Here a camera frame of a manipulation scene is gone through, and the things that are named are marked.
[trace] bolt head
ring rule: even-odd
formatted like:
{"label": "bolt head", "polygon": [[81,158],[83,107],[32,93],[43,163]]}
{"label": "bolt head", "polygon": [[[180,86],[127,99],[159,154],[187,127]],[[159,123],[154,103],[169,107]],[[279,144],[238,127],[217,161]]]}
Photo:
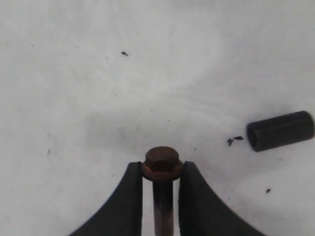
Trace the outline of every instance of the bolt head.
{"label": "bolt head", "polygon": [[178,152],[171,147],[155,147],[146,154],[143,174],[151,180],[175,179],[183,168]]}

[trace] debris speck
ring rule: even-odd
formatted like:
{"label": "debris speck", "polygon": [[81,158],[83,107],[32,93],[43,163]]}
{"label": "debris speck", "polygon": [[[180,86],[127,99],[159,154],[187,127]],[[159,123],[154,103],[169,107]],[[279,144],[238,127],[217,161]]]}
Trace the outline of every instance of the debris speck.
{"label": "debris speck", "polygon": [[237,136],[237,137],[234,137],[233,139],[234,140],[244,140],[244,137],[243,136]]}
{"label": "debris speck", "polygon": [[228,139],[227,143],[228,143],[228,146],[230,147],[232,145],[232,143],[233,143],[233,139]]}

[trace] black cylinder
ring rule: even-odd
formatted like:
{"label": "black cylinder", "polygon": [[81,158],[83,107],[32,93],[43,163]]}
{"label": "black cylinder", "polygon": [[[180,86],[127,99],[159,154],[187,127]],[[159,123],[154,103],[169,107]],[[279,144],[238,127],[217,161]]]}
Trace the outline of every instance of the black cylinder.
{"label": "black cylinder", "polygon": [[247,125],[247,136],[254,151],[264,151],[314,137],[314,121],[306,112],[265,119]]}

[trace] curved black part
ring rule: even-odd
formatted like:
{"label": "curved black part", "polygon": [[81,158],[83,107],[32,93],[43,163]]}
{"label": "curved black part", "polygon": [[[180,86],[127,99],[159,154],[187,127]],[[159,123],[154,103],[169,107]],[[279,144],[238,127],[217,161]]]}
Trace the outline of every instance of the curved black part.
{"label": "curved black part", "polygon": [[313,118],[306,111],[247,125],[247,137],[254,151],[264,151],[305,141],[313,138],[314,133]]}
{"label": "curved black part", "polygon": [[181,176],[179,222],[182,236],[264,236],[224,204],[193,162]]}
{"label": "curved black part", "polygon": [[141,163],[129,163],[108,201],[70,236],[141,236],[141,223]]}

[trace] bolt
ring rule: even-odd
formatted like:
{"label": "bolt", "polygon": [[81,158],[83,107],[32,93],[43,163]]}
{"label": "bolt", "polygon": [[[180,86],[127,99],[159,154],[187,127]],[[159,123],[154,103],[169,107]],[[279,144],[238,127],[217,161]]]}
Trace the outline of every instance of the bolt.
{"label": "bolt", "polygon": [[153,182],[154,221],[156,236],[174,234],[173,180],[180,177],[183,163],[171,147],[155,147],[142,164],[145,178]]}

